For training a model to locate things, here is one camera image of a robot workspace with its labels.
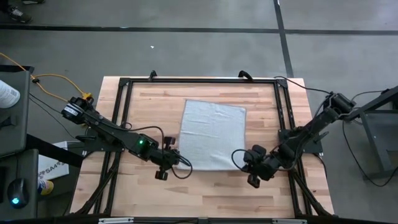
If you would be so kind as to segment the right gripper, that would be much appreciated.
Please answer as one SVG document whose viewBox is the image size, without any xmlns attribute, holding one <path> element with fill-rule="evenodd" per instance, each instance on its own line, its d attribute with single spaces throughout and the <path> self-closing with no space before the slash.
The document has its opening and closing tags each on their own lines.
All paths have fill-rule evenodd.
<svg viewBox="0 0 398 224">
<path fill-rule="evenodd" d="M 258 189 L 261 180 L 270 180 L 277 172 L 280 163 L 271 155 L 266 154 L 266 149 L 260 145 L 253 147 L 244 153 L 242 168 L 243 172 L 248 173 L 248 184 Z"/>
</svg>

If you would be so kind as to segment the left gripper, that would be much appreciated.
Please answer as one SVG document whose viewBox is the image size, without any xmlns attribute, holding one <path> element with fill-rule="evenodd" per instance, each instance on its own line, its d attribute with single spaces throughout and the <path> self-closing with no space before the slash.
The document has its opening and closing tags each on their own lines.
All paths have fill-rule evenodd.
<svg viewBox="0 0 398 224">
<path fill-rule="evenodd" d="M 174 137 L 164 137 L 164 149 L 156 149 L 152 151 L 152 163 L 159 166 L 159 170 L 155 172 L 155 178 L 158 180 L 167 180 L 167 171 L 173 165 L 177 167 L 188 167 L 188 163 L 180 161 L 180 158 L 187 160 L 183 157 L 178 149 L 173 149 L 176 139 Z"/>
</svg>

